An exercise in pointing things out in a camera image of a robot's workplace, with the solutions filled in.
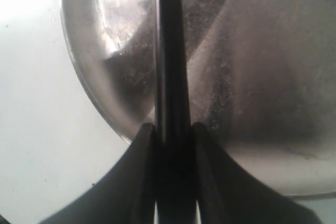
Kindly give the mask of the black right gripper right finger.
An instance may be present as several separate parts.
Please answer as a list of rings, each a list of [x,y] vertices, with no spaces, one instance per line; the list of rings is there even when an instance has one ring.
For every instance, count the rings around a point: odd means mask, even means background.
[[[320,223],[310,209],[239,166],[202,123],[192,125],[202,223]]]

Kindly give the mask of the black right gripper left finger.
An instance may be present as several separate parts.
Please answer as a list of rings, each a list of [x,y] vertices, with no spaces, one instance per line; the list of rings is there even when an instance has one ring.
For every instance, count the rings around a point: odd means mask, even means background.
[[[153,223],[154,126],[143,124],[114,167],[43,223]]]

